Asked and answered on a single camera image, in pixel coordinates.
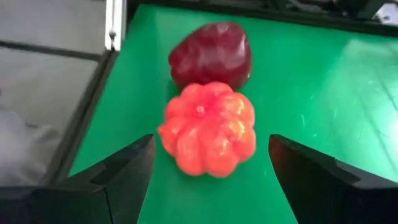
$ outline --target black edge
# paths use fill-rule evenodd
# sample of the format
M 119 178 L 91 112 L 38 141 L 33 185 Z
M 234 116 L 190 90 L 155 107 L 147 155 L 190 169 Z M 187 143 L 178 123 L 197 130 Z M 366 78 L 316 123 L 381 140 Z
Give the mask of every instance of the black edge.
M 337 17 L 327 14 L 309 12 L 277 11 L 274 9 L 242 9 L 231 6 L 203 4 L 200 2 L 176 0 L 130 0 L 138 4 L 155 4 L 165 7 L 179 7 L 197 11 L 207 11 L 234 16 L 255 17 L 280 22 L 341 29 L 365 34 L 377 34 L 398 37 L 398 27 L 385 26 L 373 21 L 353 20 L 351 18 Z
M 56 55 L 62 57 L 78 58 L 82 60 L 93 60 L 95 62 L 101 60 L 101 54 L 81 52 L 77 50 L 61 49 L 58 47 L 49 47 L 37 44 L 27 44 L 27 43 L 15 42 L 10 40 L 7 41 L 0 40 L 0 47 L 14 49 L 14 50 L 23 50 L 27 52 Z
M 56 184 L 68 175 L 117 56 L 115 51 L 104 51 L 41 184 Z

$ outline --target green surface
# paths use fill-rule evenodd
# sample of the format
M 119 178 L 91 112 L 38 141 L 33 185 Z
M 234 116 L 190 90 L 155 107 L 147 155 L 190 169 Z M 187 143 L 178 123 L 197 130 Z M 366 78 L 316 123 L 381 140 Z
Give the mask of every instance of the green surface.
M 254 71 L 242 92 L 256 109 L 256 154 L 226 179 L 192 178 L 157 137 L 139 223 L 296 223 L 269 159 L 271 133 L 398 180 L 397 39 L 154 6 L 136 13 L 70 175 L 155 132 L 177 94 L 168 54 L 215 21 L 249 36 Z

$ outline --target metal frame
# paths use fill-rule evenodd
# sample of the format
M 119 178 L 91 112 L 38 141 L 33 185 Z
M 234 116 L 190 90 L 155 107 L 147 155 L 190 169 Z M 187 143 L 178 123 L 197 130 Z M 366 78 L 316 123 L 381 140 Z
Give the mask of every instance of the metal frame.
M 106 0 L 105 48 L 120 51 L 126 34 L 126 0 Z
M 276 11 L 274 9 L 237 9 L 230 6 L 214 6 L 202 2 L 182 2 L 176 0 L 129 0 L 126 5 L 128 12 L 124 15 L 128 18 L 126 24 L 133 20 L 136 9 L 140 4 L 179 7 L 196 11 L 256 17 L 273 21 L 398 37 L 398 27 L 383 26 L 372 21 L 352 21 L 348 18 L 304 12 Z M 115 47 L 111 47 L 111 50 L 104 52 L 103 59 L 99 63 L 93 79 L 90 81 L 83 98 L 79 102 L 78 109 L 75 111 L 67 132 L 59 145 L 57 156 L 51 163 L 50 172 L 47 174 L 44 184 L 57 183 L 68 175 L 117 56 L 118 51 Z

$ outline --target green conveyor belt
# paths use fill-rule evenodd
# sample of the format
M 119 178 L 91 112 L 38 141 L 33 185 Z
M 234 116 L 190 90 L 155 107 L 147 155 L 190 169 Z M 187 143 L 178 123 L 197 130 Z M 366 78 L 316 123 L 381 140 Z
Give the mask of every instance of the green conveyor belt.
M 70 175 L 155 133 L 178 94 L 168 54 L 216 21 L 249 36 L 254 71 L 242 92 L 256 109 L 256 154 L 226 179 L 193 178 L 157 136 L 140 224 L 296 223 L 269 159 L 272 133 L 398 181 L 398 39 L 155 6 L 137 10 Z

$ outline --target black plastic part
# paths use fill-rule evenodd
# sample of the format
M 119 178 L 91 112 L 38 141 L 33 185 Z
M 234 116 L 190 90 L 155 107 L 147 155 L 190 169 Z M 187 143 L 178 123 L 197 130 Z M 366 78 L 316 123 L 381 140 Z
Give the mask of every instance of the black plastic part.
M 41 185 L 56 184 L 68 175 L 117 56 L 118 53 L 115 51 L 104 51 L 83 97 L 73 112 Z
M 353 18 L 371 20 L 386 0 L 336 0 L 336 5 Z
M 280 135 L 269 155 L 299 223 L 397 223 L 397 183 Z
M 311 12 L 295 12 L 275 10 L 271 7 L 257 9 L 236 7 L 220 4 L 205 4 L 200 1 L 184 0 L 127 0 L 130 4 L 156 4 L 165 7 L 179 7 L 198 11 L 207 11 L 235 16 L 255 17 L 281 22 L 292 22 L 308 26 L 327 27 L 332 29 L 348 30 L 366 34 L 377 34 L 398 37 L 398 27 L 384 26 L 375 21 L 355 20 L 349 17 L 334 14 L 319 14 Z
M 57 185 L 0 188 L 0 222 L 137 223 L 154 153 L 154 137 L 149 134 Z

